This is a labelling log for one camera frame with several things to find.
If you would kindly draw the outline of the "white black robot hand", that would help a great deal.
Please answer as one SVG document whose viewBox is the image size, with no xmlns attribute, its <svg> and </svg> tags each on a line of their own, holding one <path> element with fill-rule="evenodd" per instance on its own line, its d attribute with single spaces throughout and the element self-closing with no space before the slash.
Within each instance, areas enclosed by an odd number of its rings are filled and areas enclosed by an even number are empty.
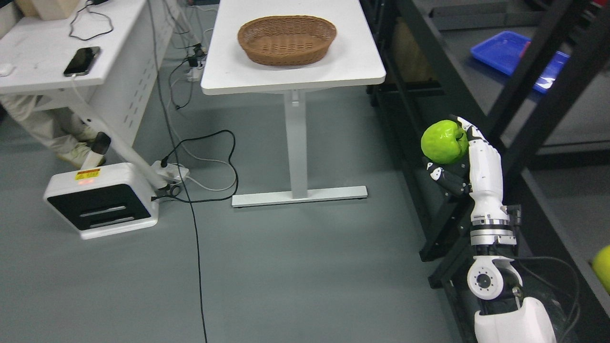
<svg viewBox="0 0 610 343">
<path fill-rule="evenodd" d="M 462 117 L 454 116 L 452 121 L 458 123 L 465 131 L 468 140 L 469 179 L 460 179 L 444 169 L 445 164 L 438 164 L 425 156 L 426 170 L 436 183 L 455 196 L 469 194 L 475 205 L 470 218 L 473 225 L 509 224 L 509 215 L 503 206 L 503 174 L 501 156 L 490 145 L 482 132 Z"/>
</svg>

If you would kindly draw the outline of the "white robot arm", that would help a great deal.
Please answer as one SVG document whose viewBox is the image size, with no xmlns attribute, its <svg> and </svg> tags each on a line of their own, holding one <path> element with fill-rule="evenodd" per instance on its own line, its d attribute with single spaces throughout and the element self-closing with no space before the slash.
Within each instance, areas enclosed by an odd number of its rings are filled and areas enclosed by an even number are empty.
<svg viewBox="0 0 610 343">
<path fill-rule="evenodd" d="M 479 343 L 555 343 L 549 315 L 542 302 L 527 297 L 510 251 L 517 245 L 521 206 L 506 207 L 507 220 L 476 220 L 470 232 L 474 247 L 467 285 L 479 299 L 474 332 Z"/>
</svg>

